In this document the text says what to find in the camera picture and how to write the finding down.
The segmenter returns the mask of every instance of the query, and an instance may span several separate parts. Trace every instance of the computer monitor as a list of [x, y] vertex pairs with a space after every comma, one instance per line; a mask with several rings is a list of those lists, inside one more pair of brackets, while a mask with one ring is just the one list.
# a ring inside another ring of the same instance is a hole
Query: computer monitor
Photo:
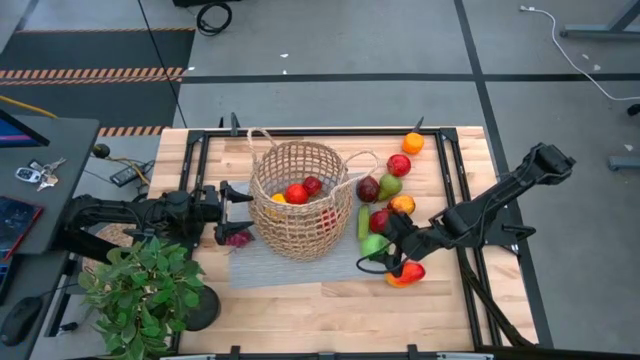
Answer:
[[0, 109], [0, 148], [47, 146], [49, 140]]

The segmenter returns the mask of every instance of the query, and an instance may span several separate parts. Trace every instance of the gray floor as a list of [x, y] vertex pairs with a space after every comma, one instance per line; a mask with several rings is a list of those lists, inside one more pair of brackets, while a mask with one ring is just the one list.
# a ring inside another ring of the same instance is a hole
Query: gray floor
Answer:
[[[25, 3], [0, 3], [0, 46]], [[169, 0], [143, 3], [154, 27], [193, 24]], [[562, 25], [607, 23], [625, 0], [464, 0], [485, 73], [573, 73], [551, 43], [550, 20], [517, 11], [521, 3], [550, 11]], [[135, 1], [105, 4], [40, 0], [26, 27], [143, 26]], [[196, 34], [190, 75], [470, 72], [452, 1], [245, 0], [232, 7], [234, 22], [226, 33]], [[585, 69], [640, 72], [638, 42], [561, 42]], [[603, 86], [616, 96], [640, 95], [637, 82]], [[510, 166], [540, 141], [578, 161], [565, 184], [536, 188], [520, 201], [525, 222], [538, 228], [530, 246], [556, 347], [640, 353], [640, 265], [634, 258], [640, 250], [640, 172], [612, 173], [606, 167], [609, 155], [640, 156], [640, 118], [624, 115], [631, 103], [611, 102], [587, 82], [490, 83], [488, 89]], [[194, 127], [215, 126], [232, 111], [244, 126], [409, 125], [422, 115], [429, 125], [484, 125], [475, 85], [466, 82], [183, 85], [180, 102]], [[158, 144], [157, 137], [107, 141], [115, 155], [140, 160], [152, 158]], [[102, 176], [116, 167], [97, 161], [88, 169]], [[126, 199], [136, 189], [117, 189], [86, 175], [78, 189], [85, 192]], [[43, 339], [33, 358], [100, 353], [91, 336], [82, 331]], [[82, 350], [74, 345], [79, 343]]]

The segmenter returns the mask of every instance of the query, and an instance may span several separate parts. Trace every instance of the wooden tabletop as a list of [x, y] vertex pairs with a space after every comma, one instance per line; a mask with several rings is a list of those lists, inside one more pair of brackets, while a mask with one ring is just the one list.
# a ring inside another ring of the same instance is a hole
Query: wooden tabletop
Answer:
[[[457, 130], [471, 195], [477, 196], [495, 183], [484, 131], [482, 127]], [[177, 189], [187, 132], [176, 129], [162, 133], [150, 197]], [[399, 136], [286, 137], [276, 141], [294, 139], [324, 143], [343, 158], [363, 148], [373, 149], [383, 163], [400, 152], [402, 143]], [[416, 200], [416, 211], [411, 217], [417, 225], [426, 225], [431, 215], [446, 207], [435, 141], [428, 136], [425, 140], [420, 154], [412, 157], [411, 173], [403, 178], [403, 193]], [[263, 138], [255, 142], [261, 153], [269, 148]], [[449, 147], [447, 152], [453, 170]], [[190, 187], [195, 181], [198, 154], [196, 149]], [[372, 165], [373, 160], [367, 156], [358, 157], [349, 163], [349, 171], [365, 172]], [[384, 172], [382, 167], [374, 176]], [[251, 155], [245, 138], [214, 138], [210, 142], [205, 184], [248, 180], [250, 173]], [[457, 181], [454, 185], [457, 201], [462, 201]], [[243, 353], [404, 352], [407, 344], [416, 344], [420, 351], [473, 349], [454, 251], [438, 250], [423, 259], [426, 277], [406, 289], [390, 287], [382, 276], [380, 280], [232, 289], [229, 251], [216, 245], [213, 227], [207, 226], [194, 259], [207, 273], [205, 283], [220, 296], [222, 314], [203, 331], [183, 333], [181, 354], [228, 353], [232, 345], [240, 345]], [[516, 257], [499, 247], [485, 247], [484, 254], [495, 301], [522, 335], [535, 342]], [[479, 300], [476, 303], [483, 340], [489, 344], [484, 310]]]

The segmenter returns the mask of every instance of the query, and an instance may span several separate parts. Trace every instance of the orange striped tape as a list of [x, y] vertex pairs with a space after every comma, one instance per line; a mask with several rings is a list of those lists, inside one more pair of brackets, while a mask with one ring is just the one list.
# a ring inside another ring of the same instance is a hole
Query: orange striped tape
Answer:
[[71, 85], [122, 82], [181, 82], [186, 70], [167, 68], [0, 70], [0, 85]]
[[[41, 33], [95, 33], [95, 32], [136, 32], [136, 31], [148, 31], [147, 28], [128, 28], [128, 29], [59, 29], [59, 30], [18, 30], [16, 34], [41, 34]], [[151, 28], [151, 31], [196, 31], [192, 27], [166, 27], [166, 28]]]
[[98, 136], [151, 136], [160, 135], [162, 130], [171, 129], [171, 126], [120, 126], [100, 128]]

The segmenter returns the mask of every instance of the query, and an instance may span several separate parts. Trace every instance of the basket handle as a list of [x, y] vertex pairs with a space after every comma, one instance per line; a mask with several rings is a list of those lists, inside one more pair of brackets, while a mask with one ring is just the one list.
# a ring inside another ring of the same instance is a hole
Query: basket handle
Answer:
[[266, 137], [271, 142], [272, 146], [276, 146], [276, 142], [273, 140], [271, 135], [269, 135], [267, 130], [265, 130], [263, 128], [252, 127], [252, 128], [247, 129], [247, 140], [249, 141], [249, 149], [251, 150], [251, 156], [253, 157], [253, 163], [254, 164], [258, 164], [258, 154], [256, 154], [256, 150], [253, 148], [253, 132], [254, 131], [258, 131], [262, 135], [264, 135], [264, 137]]
[[351, 161], [351, 160], [352, 160], [353, 158], [355, 158], [356, 156], [360, 156], [360, 155], [362, 155], [362, 154], [369, 154], [369, 155], [373, 156], [373, 158], [376, 160], [376, 165], [375, 165], [374, 167], [372, 167], [369, 171], [367, 171], [367, 173], [366, 173], [366, 174], [364, 174], [364, 175], [360, 175], [360, 176], [355, 177], [355, 178], [353, 178], [353, 179], [349, 179], [349, 180], [347, 180], [347, 181], [343, 182], [342, 184], [340, 184], [340, 185], [338, 185], [338, 186], [334, 187], [334, 188], [331, 190], [331, 193], [330, 193], [330, 195], [331, 195], [331, 197], [332, 197], [332, 198], [334, 198], [334, 197], [335, 197], [335, 193], [336, 193], [336, 191], [338, 191], [339, 189], [341, 189], [341, 188], [343, 188], [343, 187], [351, 186], [351, 184], [353, 184], [353, 183], [355, 183], [355, 182], [358, 182], [358, 181], [360, 181], [360, 180], [362, 180], [362, 179], [366, 178], [367, 176], [369, 176], [369, 175], [373, 174], [373, 172], [374, 172], [374, 171], [376, 171], [376, 169], [380, 166], [380, 158], [378, 158], [378, 155], [376, 155], [376, 153], [374, 153], [374, 152], [373, 152], [373, 150], [368, 150], [368, 149], [366, 149], [366, 150], [360, 150], [360, 151], [357, 151], [357, 152], [355, 152], [353, 155], [349, 156], [349, 157], [344, 161], [345, 165], [346, 165], [346, 164], [348, 164], [348, 163], [349, 163], [349, 161]]

